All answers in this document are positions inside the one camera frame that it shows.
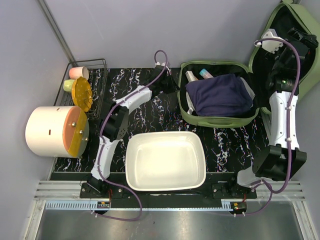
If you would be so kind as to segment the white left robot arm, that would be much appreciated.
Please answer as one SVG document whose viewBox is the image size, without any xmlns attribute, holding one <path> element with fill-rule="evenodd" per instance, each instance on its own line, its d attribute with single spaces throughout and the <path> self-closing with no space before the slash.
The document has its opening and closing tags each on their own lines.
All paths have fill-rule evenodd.
<svg viewBox="0 0 320 240">
<path fill-rule="evenodd" d="M 100 125 L 97 155 L 87 180 L 90 192 L 95 197 L 103 198 L 108 193 L 106 180 L 111 173 L 111 162 L 116 147 L 128 131 L 129 115 L 160 92 L 170 94 L 178 89 L 170 68 L 164 63 L 157 63 L 151 74 L 132 92 L 111 103 L 106 118 Z"/>
</svg>

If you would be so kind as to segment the green hard-shell suitcase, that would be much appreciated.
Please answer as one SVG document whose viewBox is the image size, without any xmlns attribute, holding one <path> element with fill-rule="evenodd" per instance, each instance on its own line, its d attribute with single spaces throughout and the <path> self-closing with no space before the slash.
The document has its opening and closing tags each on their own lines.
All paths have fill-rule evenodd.
<svg viewBox="0 0 320 240">
<path fill-rule="evenodd" d="M 274 29 L 280 37 L 287 40 L 291 38 L 288 32 L 292 28 L 296 28 L 305 34 L 315 35 L 316 37 L 320 36 L 320 24 L 304 6 L 284 1 L 274 9 L 265 28 Z M 195 126 L 240 128 L 249 124 L 258 115 L 259 110 L 270 114 L 271 107 L 267 99 L 267 93 L 263 91 L 263 87 L 267 81 L 267 70 L 271 68 L 271 64 L 272 61 L 267 58 L 266 51 L 262 49 L 255 49 L 252 52 L 248 65 L 239 62 L 217 60 L 193 60 L 182 63 L 178 78 L 180 92 L 177 94 L 177 97 L 183 119 Z M 256 93 L 251 110 L 242 115 L 230 117 L 198 116 L 196 113 L 188 114 L 186 98 L 188 79 L 186 72 L 191 71 L 194 75 L 197 75 L 202 69 L 208 70 L 213 76 L 235 74 L 243 77 Z"/>
</svg>

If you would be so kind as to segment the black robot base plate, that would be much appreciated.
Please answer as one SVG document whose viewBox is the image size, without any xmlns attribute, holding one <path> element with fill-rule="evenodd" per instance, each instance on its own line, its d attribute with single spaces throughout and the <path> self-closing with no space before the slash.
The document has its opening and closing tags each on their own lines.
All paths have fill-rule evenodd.
<svg viewBox="0 0 320 240">
<path fill-rule="evenodd" d="M 234 173 L 209 172 L 204 183 L 193 189 L 178 191 L 135 191 L 144 210 L 173 210 L 173 209 L 213 209 L 226 207 L 223 200 L 242 201 L 253 200 L 257 194 L 250 189 L 236 187 Z M 114 186 L 106 182 L 98 184 L 98 190 L 83 182 L 80 198 L 97 199 L 98 209 L 102 210 L 110 199 L 112 209 L 133 210 L 139 209 L 135 196 L 122 186 Z"/>
</svg>

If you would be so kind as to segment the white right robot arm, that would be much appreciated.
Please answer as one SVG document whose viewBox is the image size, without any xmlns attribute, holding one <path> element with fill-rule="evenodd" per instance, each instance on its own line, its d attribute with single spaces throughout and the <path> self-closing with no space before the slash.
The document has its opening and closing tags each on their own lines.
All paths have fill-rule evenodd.
<svg viewBox="0 0 320 240">
<path fill-rule="evenodd" d="M 269 145 L 258 153 L 251 167 L 239 171 L 233 182 L 227 185 L 228 195 L 235 199 L 245 190 L 254 190 L 259 184 L 266 185 L 268 179 L 284 182 L 280 189 L 270 190 L 273 194 L 281 193 L 307 160 L 307 154 L 300 151 L 296 135 L 296 107 L 302 64 L 319 43 L 315 35 L 295 27 L 287 34 L 291 41 L 279 37 L 275 29 L 269 28 L 254 43 L 274 55 L 274 64 L 266 81 L 266 89 L 271 93 L 271 130 Z"/>
</svg>

